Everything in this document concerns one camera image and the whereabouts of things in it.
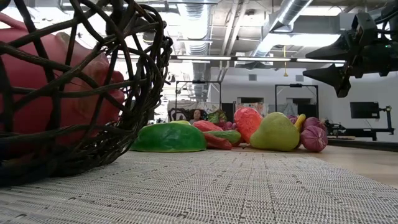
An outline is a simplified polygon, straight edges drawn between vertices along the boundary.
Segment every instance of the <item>wooden floor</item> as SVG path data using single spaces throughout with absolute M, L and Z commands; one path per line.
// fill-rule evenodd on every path
M 235 149 L 237 151 L 258 151 L 256 149 Z M 349 169 L 359 175 L 398 189 L 398 152 L 328 146 L 320 153 L 307 153 L 324 161 Z

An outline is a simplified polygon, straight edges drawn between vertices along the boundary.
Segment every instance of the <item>computer monitor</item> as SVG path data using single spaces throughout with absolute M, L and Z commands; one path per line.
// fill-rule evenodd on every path
M 350 102 L 349 107 L 353 119 L 380 119 L 378 102 Z

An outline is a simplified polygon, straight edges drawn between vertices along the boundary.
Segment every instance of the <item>metal frame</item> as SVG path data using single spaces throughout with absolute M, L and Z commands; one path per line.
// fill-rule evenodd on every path
M 178 84 L 179 83 L 192 83 L 192 84 L 206 84 L 206 83 L 218 83 L 220 86 L 220 89 L 218 90 L 220 94 L 220 110 L 222 110 L 221 106 L 221 81 L 202 81 L 202 80 L 193 80 L 193 81 L 175 81 L 175 108 L 177 109 L 177 92 L 178 92 Z
M 318 94 L 318 85 L 303 85 L 303 84 L 275 84 L 275 111 L 278 111 L 278 86 L 287 86 L 290 88 L 303 88 L 303 87 L 315 87 L 316 95 L 317 95 L 317 118 L 319 118 L 319 94 Z

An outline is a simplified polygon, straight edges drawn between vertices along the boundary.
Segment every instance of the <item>ceiling light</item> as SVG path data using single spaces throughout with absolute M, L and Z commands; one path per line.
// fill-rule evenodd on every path
M 307 63 L 345 63 L 344 60 L 317 60 L 309 58 L 298 58 L 297 62 L 307 62 Z
M 178 55 L 177 59 L 180 60 L 231 60 L 231 57 L 223 57 L 223 56 L 191 56 L 191 55 Z
M 238 57 L 236 60 L 247 62 L 289 62 L 290 58 L 277 57 Z

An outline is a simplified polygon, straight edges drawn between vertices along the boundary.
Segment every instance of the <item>white wall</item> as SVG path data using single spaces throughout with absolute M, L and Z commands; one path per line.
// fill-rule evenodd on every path
M 314 81 L 319 85 L 320 117 L 341 123 L 346 128 L 369 128 L 365 119 L 351 119 L 349 103 L 354 101 L 378 101 L 381 108 L 392 106 L 392 127 L 398 128 L 398 75 L 390 73 L 387 77 L 378 74 L 365 74 L 362 79 L 352 78 L 351 89 L 346 98 L 337 98 L 333 87 Z M 373 128 L 387 128 L 385 112 L 380 112 L 380 120 L 368 119 Z M 377 134 L 379 141 L 398 142 L 398 134 Z
M 214 89 L 210 90 L 209 94 L 210 102 L 218 102 L 220 97 L 218 92 Z M 275 92 L 274 85 L 264 86 L 250 86 L 250 85 L 222 85 L 221 87 L 221 99 L 223 103 L 233 103 L 238 97 L 255 97 L 263 98 L 265 103 L 275 103 Z M 284 88 L 278 94 L 278 104 L 285 103 L 286 98 L 314 98 L 315 95 L 307 88 Z

